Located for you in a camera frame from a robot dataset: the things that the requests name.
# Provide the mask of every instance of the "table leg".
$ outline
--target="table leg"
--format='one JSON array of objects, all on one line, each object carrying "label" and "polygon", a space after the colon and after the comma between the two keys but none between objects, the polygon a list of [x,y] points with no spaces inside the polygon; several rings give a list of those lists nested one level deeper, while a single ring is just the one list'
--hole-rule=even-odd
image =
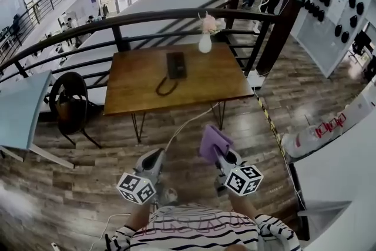
[{"label": "table leg", "polygon": [[18,160],[18,161],[21,161],[21,162],[24,162],[23,158],[14,154],[13,152],[11,152],[10,150],[8,149],[5,149],[5,147],[1,146],[0,145],[0,150],[4,153],[6,153],[7,155],[9,155],[10,157],[13,157],[14,159]]},{"label": "table leg", "polygon": [[135,133],[136,133],[136,136],[137,136],[137,141],[138,143],[141,143],[141,134],[142,134],[142,128],[143,128],[143,122],[145,121],[145,112],[142,116],[142,123],[141,123],[141,128],[140,128],[140,133],[138,131],[138,128],[137,128],[137,120],[136,120],[136,114],[134,113],[131,113],[131,116],[132,116],[132,122],[133,122],[133,127],[135,129]]},{"label": "table leg", "polygon": [[213,106],[210,104],[211,111],[213,112],[213,115],[216,119],[216,122],[218,123],[219,129],[223,129],[223,119],[224,119],[224,110],[226,108],[226,101],[223,102],[223,107],[221,110],[221,102],[218,103],[218,114],[219,114],[219,119],[217,118],[216,112],[213,108]]},{"label": "table leg", "polygon": [[75,168],[75,165],[64,160],[64,159],[61,159],[59,157],[56,157],[55,155],[41,149],[39,146],[36,146],[34,145],[33,143],[31,144],[30,150],[32,150],[34,153],[37,153],[38,155],[44,157],[44,158],[47,158],[53,162],[56,162],[62,166],[65,166],[66,168],[69,168],[69,169],[74,169]]}]

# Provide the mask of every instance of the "black telephone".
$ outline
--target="black telephone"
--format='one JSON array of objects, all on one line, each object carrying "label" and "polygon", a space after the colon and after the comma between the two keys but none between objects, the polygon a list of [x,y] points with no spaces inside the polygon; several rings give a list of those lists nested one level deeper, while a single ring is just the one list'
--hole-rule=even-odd
[{"label": "black telephone", "polygon": [[[187,77],[187,69],[186,63],[184,60],[184,53],[183,52],[169,52],[166,54],[167,59],[167,75],[169,79],[184,79]],[[159,83],[158,87],[156,88],[155,92],[159,96],[167,96],[171,94],[177,87],[178,81],[176,81],[173,87],[166,93],[160,92],[159,89],[165,83],[167,76],[165,76],[161,83]]]}]

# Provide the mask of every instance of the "black railing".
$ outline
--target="black railing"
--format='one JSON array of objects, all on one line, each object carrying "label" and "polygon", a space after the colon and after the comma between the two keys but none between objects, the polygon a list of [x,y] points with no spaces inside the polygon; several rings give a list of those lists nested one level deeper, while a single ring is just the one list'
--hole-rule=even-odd
[{"label": "black railing", "polygon": [[0,64],[10,59],[40,22],[64,0],[39,0],[16,18],[0,37]]},{"label": "black railing", "polygon": [[[203,5],[200,5],[199,8],[207,8],[210,5],[213,5],[218,1],[221,1],[221,0],[210,0],[208,2],[205,2]],[[222,4],[216,6],[216,8],[225,8],[228,4],[229,4],[229,2],[226,1],[226,2],[223,2]],[[135,49],[139,49],[139,48],[145,46],[148,42],[150,42],[151,40],[156,39],[156,38],[161,38],[161,39],[158,40],[157,42],[155,42],[152,46],[153,47],[159,46],[162,42],[166,41],[171,36],[171,35],[170,36],[167,35],[167,31],[169,29],[173,28],[174,26],[178,25],[179,23],[182,23],[184,20],[185,19],[177,19],[177,20],[171,22],[170,24],[166,25],[164,28],[162,28],[161,30],[159,30],[157,32],[157,34],[160,34],[159,36],[144,40],[142,43],[138,44],[138,46],[136,46]],[[174,31],[182,31],[183,29],[187,28],[188,26],[193,25],[198,20],[199,20],[198,18],[194,18],[194,20],[191,20],[191,21],[181,25],[180,27],[178,27]]]},{"label": "black railing", "polygon": [[[33,53],[37,51],[42,51],[43,49],[55,45],[57,43],[66,41],[68,39],[75,38],[77,36],[101,31],[104,29],[112,28],[113,32],[120,32],[120,26],[122,25],[129,25],[129,24],[137,24],[142,22],[151,22],[151,21],[160,21],[160,20],[167,20],[167,19],[183,19],[183,18],[195,18],[197,14],[200,14],[201,16],[204,16],[205,13],[208,12],[210,15],[214,16],[215,18],[226,18],[226,19],[246,19],[246,20],[258,20],[262,21],[263,26],[261,28],[260,34],[258,35],[258,38],[256,40],[256,43],[254,45],[246,45],[246,47],[253,48],[253,51],[249,57],[236,57],[238,61],[247,61],[244,69],[244,73],[247,75],[249,71],[251,70],[254,60],[256,59],[257,54],[260,51],[261,44],[265,38],[265,35],[267,33],[267,30],[270,26],[270,24],[282,24],[286,21],[286,19],[290,18],[290,16],[277,16],[277,15],[269,15],[269,14],[257,14],[257,13],[251,13],[248,11],[241,11],[241,10],[232,10],[232,9],[211,9],[211,8],[194,8],[194,9],[171,9],[167,11],[160,11],[160,12],[142,12],[142,13],[136,13],[136,14],[129,14],[125,16],[117,16],[114,18],[105,19],[102,21],[97,21],[91,24],[85,24],[82,26],[79,26],[77,28],[69,29],[68,31],[65,31],[59,35],[53,36],[47,40],[44,40],[42,42],[39,42],[35,45],[30,46],[26,50],[16,54],[13,58],[7,60],[5,63],[0,65],[0,71],[3,71],[5,68],[15,65],[18,69],[18,72],[13,73],[12,75],[7,76],[6,78],[1,79],[0,82],[4,82],[10,78],[13,78],[16,75],[21,74],[23,77],[27,77],[26,71],[33,69],[37,66],[43,65],[47,62],[54,61],[57,59],[65,58],[67,56],[72,56],[77,53],[82,53],[86,51],[90,51],[93,49],[103,48],[110,45],[117,45],[117,49],[119,52],[122,51],[128,51],[130,48],[127,46],[130,42],[134,41],[144,41],[151,38],[160,38],[161,36],[182,36],[182,35],[198,35],[200,31],[192,30],[192,31],[184,31],[184,32],[172,32],[167,34],[151,34],[151,35],[142,35],[142,36],[134,36],[134,37],[122,37],[119,35],[114,35],[115,39],[113,41],[104,42],[96,45],[86,46],[83,48],[79,48],[75,51],[70,51],[67,53],[62,53],[56,56],[53,56],[51,58],[42,60],[40,62],[37,62],[31,66],[28,66],[26,68],[21,67],[19,64],[20,60],[23,60],[27,56],[32,55]],[[255,34],[253,31],[239,31],[236,29],[224,29],[221,31],[221,34]],[[52,73],[60,73],[65,72],[69,70],[73,70],[76,68],[81,68],[84,66],[90,66],[95,65],[99,63],[104,62],[110,62],[112,61],[112,56],[109,56],[107,58],[101,58],[101,59],[95,59],[92,61],[87,61],[75,65],[71,65],[68,67],[62,67],[59,69],[55,69],[52,71]],[[103,71],[103,72],[95,72],[91,74],[83,75],[84,78],[94,78],[97,76],[103,76],[108,74],[109,71]],[[92,85],[89,87],[91,88],[97,88],[103,86],[100,85]]]},{"label": "black railing", "polygon": [[[192,19],[195,22],[198,14],[201,17],[204,17],[206,12],[215,18],[224,18],[226,21],[226,28],[220,31],[216,36],[214,36],[214,40],[218,42],[225,42],[229,45],[232,53],[234,54],[237,62],[241,66],[244,74],[248,76],[249,72],[252,70],[253,65],[256,61],[256,58],[259,56],[261,51],[261,46],[263,41],[267,35],[268,29],[271,24],[274,24],[274,28],[270,34],[270,37],[261,53],[261,56],[258,60],[256,69],[257,72],[261,75],[268,73],[271,68],[273,67],[276,59],[279,56],[289,34],[294,25],[296,17],[299,13],[301,4],[297,0],[289,0],[288,4],[286,5],[284,11],[281,15],[270,15],[270,14],[260,14],[260,13],[252,13],[249,11],[243,11],[237,8],[237,4],[239,0],[229,0],[225,4],[220,5],[223,7],[227,5],[227,9],[223,8],[190,8],[190,9],[170,9],[166,11],[153,11],[153,12],[141,12],[136,14],[128,14],[124,16],[117,16],[114,18],[104,19],[101,21],[93,22],[90,24],[85,24],[79,26],[77,28],[69,29],[65,32],[62,32],[59,35],[55,35],[50,37],[44,41],[41,41],[35,45],[30,46],[29,48],[25,49],[24,51],[16,54],[12,58],[8,59],[6,62],[0,65],[0,72],[3,72],[6,68],[14,65],[14,71],[16,69],[18,71],[10,74],[12,71],[11,69],[7,72],[7,75],[1,78],[1,82],[5,82],[8,79],[11,79],[15,76],[23,76],[26,78],[28,73],[36,73],[40,72],[40,70],[35,70],[34,68],[41,66],[45,63],[52,62],[55,60],[65,59],[69,56],[75,55],[77,53],[91,51],[93,49],[105,48],[108,46],[116,45],[117,51],[129,51],[132,49],[131,42],[136,41],[150,41],[151,39],[168,39],[170,37],[174,38],[174,40],[170,41],[169,44],[176,43],[179,39],[184,38],[185,36],[189,35],[200,35],[201,31],[199,28],[194,27],[193,29],[186,29],[186,25],[181,26],[175,29],[173,32],[157,32],[156,34],[150,35],[139,35],[139,36],[122,36],[122,32],[120,27],[123,25],[130,25],[130,24],[138,24],[142,22],[152,22],[152,21],[161,21],[161,20],[175,20],[179,21],[182,19]],[[260,33],[257,34],[254,31],[243,30],[243,29],[233,29],[233,23],[235,19],[245,19],[245,20],[254,20],[261,22],[261,30]],[[114,40],[102,42],[96,45],[84,46],[77,50],[65,52],[61,54],[57,54],[51,58],[44,59],[40,62],[34,63],[33,65],[22,67],[20,61],[33,55],[36,52],[43,51],[46,48],[49,48],[52,45],[56,45],[63,41],[67,41],[68,39],[72,39],[75,37],[79,37],[86,34],[92,34],[97,31],[102,31],[104,29],[112,29]],[[233,40],[232,35],[255,35],[257,37],[255,42],[249,43],[236,43]],[[239,48],[248,48],[252,49],[251,53],[248,56],[240,56],[236,49]],[[109,75],[109,70],[103,71],[100,70],[100,64],[111,62],[113,56],[107,56],[105,58],[96,58],[92,59],[91,61],[80,62],[77,64],[70,63],[69,66],[64,66],[62,62],[59,64],[61,65],[60,68],[52,70],[53,74],[62,73],[66,71],[75,70],[80,71],[82,67],[97,65],[99,66],[96,68],[94,73],[85,72],[82,74],[84,79],[94,79],[95,81],[88,84],[88,89],[98,88],[106,86],[106,83],[101,83],[101,80]]]}]

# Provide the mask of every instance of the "white counter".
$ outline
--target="white counter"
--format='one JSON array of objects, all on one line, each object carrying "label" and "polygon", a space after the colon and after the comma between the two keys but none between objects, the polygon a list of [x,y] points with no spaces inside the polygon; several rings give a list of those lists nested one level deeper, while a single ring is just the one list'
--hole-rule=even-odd
[{"label": "white counter", "polygon": [[351,201],[305,250],[370,250],[376,241],[376,111],[343,136],[295,163],[304,200]]}]

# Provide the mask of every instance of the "white machine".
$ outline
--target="white machine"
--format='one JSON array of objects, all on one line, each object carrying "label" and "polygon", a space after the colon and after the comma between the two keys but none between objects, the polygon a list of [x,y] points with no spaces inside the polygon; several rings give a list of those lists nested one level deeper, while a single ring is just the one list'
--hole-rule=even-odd
[{"label": "white machine", "polygon": [[[216,167],[219,174],[214,185],[219,195],[226,188],[239,196],[249,195],[257,190],[264,176],[254,165],[245,166],[240,155],[232,149],[226,155],[215,147],[213,151],[217,152],[218,157]],[[152,150],[140,157],[133,174],[123,174],[116,188],[126,200],[141,205],[152,197],[156,198],[165,156],[164,149]]]}]

